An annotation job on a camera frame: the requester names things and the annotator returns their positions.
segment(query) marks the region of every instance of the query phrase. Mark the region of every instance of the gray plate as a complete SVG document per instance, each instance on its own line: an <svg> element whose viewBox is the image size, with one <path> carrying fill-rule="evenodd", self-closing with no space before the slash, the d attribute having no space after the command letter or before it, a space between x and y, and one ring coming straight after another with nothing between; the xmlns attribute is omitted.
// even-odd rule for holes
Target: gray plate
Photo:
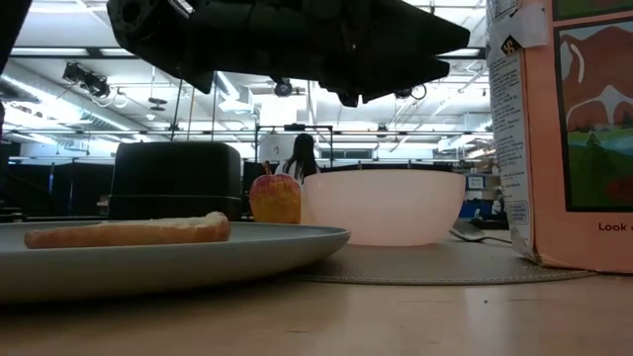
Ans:
<svg viewBox="0 0 633 356"><path fill-rule="evenodd" d="M0 224L0 302L110 297L264 277L319 261L349 232L233 222L228 242L28 250L25 232L90 222Z"/></svg>

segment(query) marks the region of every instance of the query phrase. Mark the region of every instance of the apple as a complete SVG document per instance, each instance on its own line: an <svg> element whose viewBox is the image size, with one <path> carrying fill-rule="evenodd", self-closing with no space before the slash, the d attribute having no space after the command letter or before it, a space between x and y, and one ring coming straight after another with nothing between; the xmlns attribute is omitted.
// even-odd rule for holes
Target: apple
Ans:
<svg viewBox="0 0 633 356"><path fill-rule="evenodd" d="M287 174L271 174L264 163L266 174L258 177L250 187L249 203L257 223L300 223L301 187Z"/></svg>

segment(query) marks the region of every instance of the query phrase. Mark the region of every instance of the black container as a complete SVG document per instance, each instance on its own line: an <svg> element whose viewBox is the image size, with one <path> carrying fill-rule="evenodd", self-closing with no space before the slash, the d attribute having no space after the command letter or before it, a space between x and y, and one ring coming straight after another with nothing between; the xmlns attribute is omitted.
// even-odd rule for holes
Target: black container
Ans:
<svg viewBox="0 0 633 356"><path fill-rule="evenodd" d="M240 156L219 142L121 144L110 220L200 217L241 219Z"/></svg>

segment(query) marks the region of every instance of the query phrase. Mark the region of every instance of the desk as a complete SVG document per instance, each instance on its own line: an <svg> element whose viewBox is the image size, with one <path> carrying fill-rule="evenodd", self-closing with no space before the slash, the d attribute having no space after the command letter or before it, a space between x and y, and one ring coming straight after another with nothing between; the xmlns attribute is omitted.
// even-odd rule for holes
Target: desk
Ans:
<svg viewBox="0 0 633 356"><path fill-rule="evenodd" d="M632 301L633 278L616 276L490 287L275 279L0 307L0 355L624 356Z"/></svg>

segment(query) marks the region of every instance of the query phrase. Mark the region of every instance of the slice of bread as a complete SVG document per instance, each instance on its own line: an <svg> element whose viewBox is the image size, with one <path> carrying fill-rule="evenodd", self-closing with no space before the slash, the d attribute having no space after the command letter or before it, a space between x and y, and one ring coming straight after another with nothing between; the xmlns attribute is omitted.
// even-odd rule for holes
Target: slice of bread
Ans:
<svg viewBox="0 0 633 356"><path fill-rule="evenodd" d="M222 213L203 218L103 222L80 227L31 231L27 248L106 247L227 241L230 224Z"/></svg>

